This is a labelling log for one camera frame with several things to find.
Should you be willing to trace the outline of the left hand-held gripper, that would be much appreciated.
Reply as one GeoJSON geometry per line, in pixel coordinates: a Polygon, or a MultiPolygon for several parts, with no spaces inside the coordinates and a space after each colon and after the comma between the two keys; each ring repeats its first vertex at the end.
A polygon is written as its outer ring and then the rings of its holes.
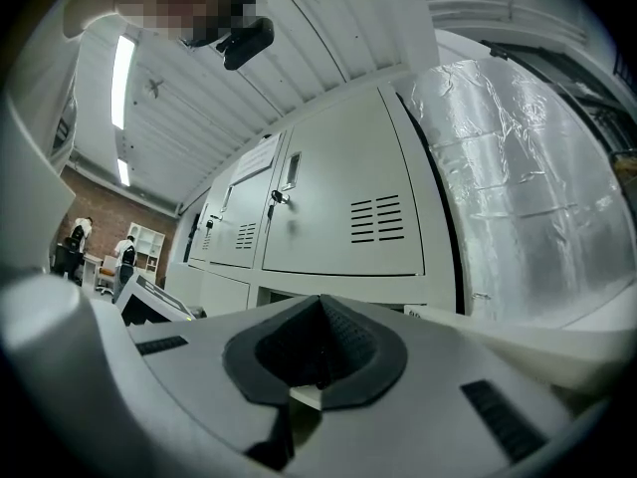
{"type": "Polygon", "coordinates": [[[115,305],[126,326],[193,321],[195,316],[178,299],[134,273],[123,287],[115,305]]]}

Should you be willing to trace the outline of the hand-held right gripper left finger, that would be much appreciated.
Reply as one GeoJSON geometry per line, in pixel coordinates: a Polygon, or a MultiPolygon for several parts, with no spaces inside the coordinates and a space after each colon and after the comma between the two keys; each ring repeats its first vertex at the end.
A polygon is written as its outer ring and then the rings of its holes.
{"type": "Polygon", "coordinates": [[[319,429],[319,393],[288,390],[282,406],[248,401],[223,365],[232,338],[287,299],[196,322],[128,327],[99,310],[110,375],[150,451],[155,477],[277,477],[319,429]]]}

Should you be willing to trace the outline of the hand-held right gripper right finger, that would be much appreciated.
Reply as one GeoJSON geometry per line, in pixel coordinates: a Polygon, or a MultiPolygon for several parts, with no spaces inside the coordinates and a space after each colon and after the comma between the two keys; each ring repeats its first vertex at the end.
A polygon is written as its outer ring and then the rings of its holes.
{"type": "Polygon", "coordinates": [[[484,380],[550,440],[572,416],[550,389],[459,331],[355,300],[344,304],[407,347],[400,379],[374,403],[325,411],[294,477],[485,477],[512,463],[463,391],[484,380]]]}

